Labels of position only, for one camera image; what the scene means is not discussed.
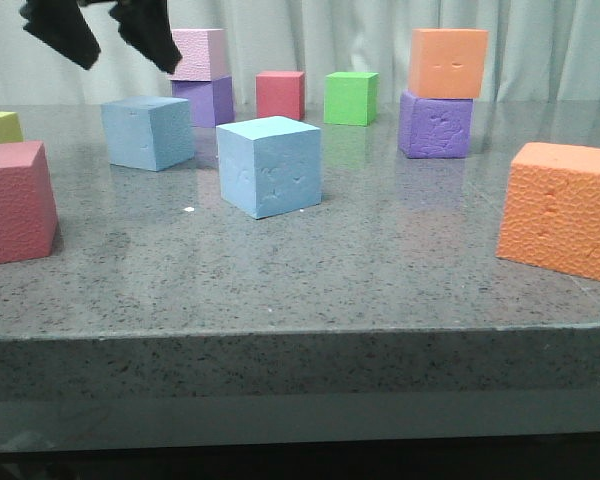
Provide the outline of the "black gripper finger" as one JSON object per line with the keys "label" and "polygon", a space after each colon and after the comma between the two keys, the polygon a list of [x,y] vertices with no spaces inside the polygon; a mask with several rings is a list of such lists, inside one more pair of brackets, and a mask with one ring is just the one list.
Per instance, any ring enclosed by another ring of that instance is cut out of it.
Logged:
{"label": "black gripper finger", "polygon": [[77,1],[30,0],[19,10],[25,31],[84,70],[98,60],[101,49]]}
{"label": "black gripper finger", "polygon": [[119,23],[121,38],[153,62],[174,74],[182,55],[176,46],[164,0],[117,1],[109,15]]}

